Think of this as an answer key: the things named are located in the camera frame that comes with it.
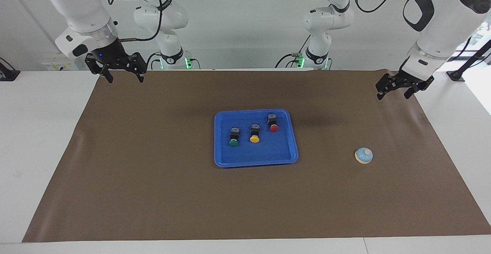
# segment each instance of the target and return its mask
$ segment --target white robotic arm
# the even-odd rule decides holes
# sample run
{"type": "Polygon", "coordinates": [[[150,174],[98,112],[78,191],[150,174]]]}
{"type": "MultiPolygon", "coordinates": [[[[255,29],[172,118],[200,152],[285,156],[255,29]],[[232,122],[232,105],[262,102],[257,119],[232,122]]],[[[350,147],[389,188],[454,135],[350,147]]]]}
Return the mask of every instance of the white robotic arm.
{"type": "Polygon", "coordinates": [[[303,25],[311,34],[309,46],[302,53],[304,67],[325,67],[331,45],[331,37],[326,32],[348,27],[354,21],[349,0],[327,1],[330,3],[328,7],[312,9],[303,19],[303,25]]]}
{"type": "Polygon", "coordinates": [[[93,74],[113,78],[109,69],[123,69],[136,74],[140,82],[147,65],[139,53],[127,55],[109,13],[101,0],[51,0],[68,23],[68,28],[56,39],[56,45],[69,58],[86,56],[93,74]]]}
{"type": "Polygon", "coordinates": [[[402,87],[409,88],[406,98],[426,90],[433,72],[484,22],[490,7],[491,0],[407,0],[404,19],[420,34],[398,74],[377,83],[378,98],[402,87]]]}
{"type": "Polygon", "coordinates": [[[151,5],[137,7],[133,16],[138,26],[154,34],[162,15],[161,28],[156,41],[160,48],[164,69],[191,68],[192,65],[186,59],[186,50],[181,46],[179,37],[173,31],[184,28],[188,24],[189,18],[186,10],[174,0],[163,0],[163,6],[158,0],[145,1],[151,5]]]}

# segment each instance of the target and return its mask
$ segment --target white table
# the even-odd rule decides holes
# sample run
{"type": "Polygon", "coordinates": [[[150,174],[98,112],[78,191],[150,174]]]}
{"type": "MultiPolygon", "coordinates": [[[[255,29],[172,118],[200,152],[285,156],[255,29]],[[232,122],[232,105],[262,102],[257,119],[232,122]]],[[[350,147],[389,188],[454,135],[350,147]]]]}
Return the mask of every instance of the white table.
{"type": "MultiPolygon", "coordinates": [[[[417,98],[491,221],[491,115],[465,83],[435,78],[417,98]]],[[[96,80],[89,72],[22,72],[0,83],[0,253],[491,253],[491,235],[20,244],[96,80]]]]}

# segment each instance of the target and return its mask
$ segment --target window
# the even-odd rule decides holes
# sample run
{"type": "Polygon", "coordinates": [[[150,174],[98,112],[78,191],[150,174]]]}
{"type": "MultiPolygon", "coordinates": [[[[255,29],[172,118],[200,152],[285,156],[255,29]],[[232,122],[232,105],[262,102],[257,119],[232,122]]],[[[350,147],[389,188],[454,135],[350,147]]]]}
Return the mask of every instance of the window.
{"type": "MultiPolygon", "coordinates": [[[[486,20],[477,28],[477,30],[472,34],[469,46],[465,49],[464,53],[461,55],[463,58],[471,57],[476,51],[478,51],[488,40],[491,39],[491,13],[488,14],[486,20]]],[[[460,44],[453,56],[456,56],[464,48],[465,42],[460,44]]]]}

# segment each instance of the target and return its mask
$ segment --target white wall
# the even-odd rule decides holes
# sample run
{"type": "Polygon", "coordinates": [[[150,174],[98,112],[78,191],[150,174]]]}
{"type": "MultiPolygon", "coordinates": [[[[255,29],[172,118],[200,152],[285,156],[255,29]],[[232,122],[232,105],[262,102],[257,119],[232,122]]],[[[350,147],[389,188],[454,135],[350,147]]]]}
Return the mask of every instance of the white wall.
{"type": "MultiPolygon", "coordinates": [[[[326,5],[325,0],[175,1],[189,13],[189,25],[177,31],[182,44],[204,68],[274,67],[282,55],[298,51],[307,37],[303,14],[326,5]]],[[[365,9],[381,1],[360,0],[365,9]]],[[[402,18],[405,1],[389,0],[372,14],[355,7],[355,23],[330,32],[333,69],[397,70],[418,35],[402,18]]],[[[120,23],[120,37],[149,36],[133,22],[133,9],[140,1],[104,3],[120,23]]],[[[0,55],[22,70],[42,70],[42,53],[57,51],[52,41],[66,28],[63,17],[49,0],[0,0],[0,4],[0,55]],[[26,9],[20,14],[22,4],[26,9]]],[[[140,51],[144,57],[158,50],[155,42],[125,43],[125,48],[128,53],[140,51]]]]}

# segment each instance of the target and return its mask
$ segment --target brown paper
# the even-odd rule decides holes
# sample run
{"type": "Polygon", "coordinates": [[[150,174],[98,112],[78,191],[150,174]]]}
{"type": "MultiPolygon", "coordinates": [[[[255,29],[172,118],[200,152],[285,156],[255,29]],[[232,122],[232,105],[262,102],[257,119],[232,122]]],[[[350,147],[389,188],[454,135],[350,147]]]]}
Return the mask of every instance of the brown paper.
{"type": "Polygon", "coordinates": [[[377,100],[384,73],[113,72],[23,241],[490,234],[417,100],[377,100]],[[299,160],[217,167],[214,115],[273,108],[290,112],[299,160]]]}

